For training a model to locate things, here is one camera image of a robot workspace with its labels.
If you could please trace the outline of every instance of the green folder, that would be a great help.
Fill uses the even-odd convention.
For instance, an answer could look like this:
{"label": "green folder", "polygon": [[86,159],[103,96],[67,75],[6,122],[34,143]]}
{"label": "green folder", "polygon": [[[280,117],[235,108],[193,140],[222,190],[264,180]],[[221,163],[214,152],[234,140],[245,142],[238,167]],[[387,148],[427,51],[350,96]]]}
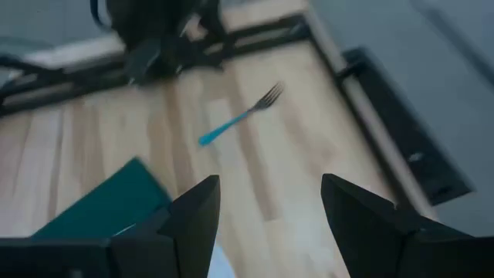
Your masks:
{"label": "green folder", "polygon": [[144,221],[171,204],[167,192],[134,158],[50,223],[33,239],[101,239]]}

